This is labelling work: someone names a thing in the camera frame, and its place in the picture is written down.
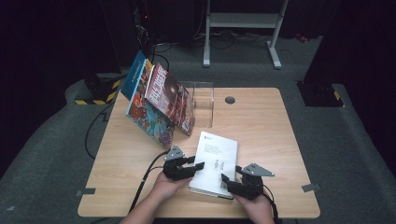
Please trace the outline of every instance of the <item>illustration on white book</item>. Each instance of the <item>illustration on white book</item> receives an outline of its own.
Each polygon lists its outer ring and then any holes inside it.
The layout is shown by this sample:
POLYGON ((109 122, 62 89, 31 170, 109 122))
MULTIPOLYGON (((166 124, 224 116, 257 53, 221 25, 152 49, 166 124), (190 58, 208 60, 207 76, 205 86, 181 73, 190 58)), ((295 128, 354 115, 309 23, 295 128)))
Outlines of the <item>illustration on white book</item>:
POLYGON ((213 133, 201 132, 195 163, 204 161, 205 167, 195 173, 190 182, 191 192, 232 199, 233 195, 221 181, 221 174, 235 181, 237 152, 236 141, 213 133))

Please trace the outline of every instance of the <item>wooden table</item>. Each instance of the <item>wooden table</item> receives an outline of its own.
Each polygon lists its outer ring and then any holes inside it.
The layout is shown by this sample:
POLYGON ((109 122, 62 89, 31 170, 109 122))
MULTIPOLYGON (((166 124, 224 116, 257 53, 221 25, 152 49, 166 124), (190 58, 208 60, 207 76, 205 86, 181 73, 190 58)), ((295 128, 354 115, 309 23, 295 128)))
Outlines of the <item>wooden table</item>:
MULTIPOLYGON (((174 145, 194 156, 201 131, 238 142, 237 164, 252 162, 275 173, 263 182, 274 193, 280 218, 315 218, 320 214, 300 149, 279 90, 274 88, 215 88, 213 127, 194 127, 190 137, 176 128, 174 145), (225 103, 232 96, 235 103, 225 103)), ((82 217, 125 217, 140 181, 153 159, 164 151, 126 116, 127 99, 119 94, 87 183, 94 194, 82 196, 82 217)), ((155 165, 163 165, 159 159, 155 165)), ((149 193, 161 169, 152 171, 139 202, 149 193)), ((191 193, 188 186, 165 202, 157 217, 247 217, 235 200, 191 193)))

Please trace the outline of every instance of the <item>comic book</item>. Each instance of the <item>comic book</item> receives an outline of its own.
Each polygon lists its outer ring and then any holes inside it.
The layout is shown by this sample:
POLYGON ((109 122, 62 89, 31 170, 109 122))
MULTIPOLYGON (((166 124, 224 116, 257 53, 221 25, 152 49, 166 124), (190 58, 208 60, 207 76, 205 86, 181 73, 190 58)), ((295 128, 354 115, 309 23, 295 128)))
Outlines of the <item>comic book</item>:
POLYGON ((139 56, 136 57, 135 60, 142 63, 142 69, 136 72, 138 66, 136 69, 133 69, 134 66, 132 66, 131 71, 128 74, 128 76, 134 77, 130 78, 130 80, 134 81, 125 83, 125 85, 130 85, 127 88, 133 90, 133 94, 126 111, 126 116, 161 146, 166 149, 170 149, 175 129, 174 123, 166 117, 163 112, 149 104, 144 98, 153 65, 148 59, 146 59, 146 57, 143 62, 141 61, 142 58, 139 56))
POLYGON ((159 63, 154 66, 145 98, 190 136, 193 98, 187 89, 159 63))

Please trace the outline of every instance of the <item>person's hand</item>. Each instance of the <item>person's hand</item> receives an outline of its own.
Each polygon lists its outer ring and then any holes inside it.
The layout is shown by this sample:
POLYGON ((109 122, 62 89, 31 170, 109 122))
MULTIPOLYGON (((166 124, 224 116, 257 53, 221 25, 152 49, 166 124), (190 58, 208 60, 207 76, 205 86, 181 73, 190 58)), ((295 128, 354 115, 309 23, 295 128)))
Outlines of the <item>person's hand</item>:
POLYGON ((274 223, 271 204, 263 195, 252 201, 236 194, 233 197, 244 207, 247 216, 255 224, 274 223))
POLYGON ((179 188, 188 184, 192 180, 191 178, 173 181, 166 177, 163 172, 160 172, 155 180, 154 186, 150 192, 150 196, 154 196, 159 199, 160 202, 165 201, 172 197, 179 188))

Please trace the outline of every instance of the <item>blue comic book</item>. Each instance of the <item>blue comic book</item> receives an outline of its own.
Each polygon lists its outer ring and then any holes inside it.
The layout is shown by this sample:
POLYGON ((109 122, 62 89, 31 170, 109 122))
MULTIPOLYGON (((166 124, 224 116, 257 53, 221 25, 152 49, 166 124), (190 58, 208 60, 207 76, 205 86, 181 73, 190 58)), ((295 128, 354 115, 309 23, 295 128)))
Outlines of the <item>blue comic book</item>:
POLYGON ((148 103, 144 98, 152 69, 153 65, 145 56, 143 61, 141 55, 138 54, 136 56, 128 75, 133 78, 130 78, 129 82, 127 82, 127 78, 123 86, 123 89, 125 89, 124 92, 132 92, 126 116, 161 146, 170 149, 172 146, 175 124, 166 117, 163 112, 148 103), (139 69, 139 64, 142 62, 141 69, 136 73, 136 70, 139 69))

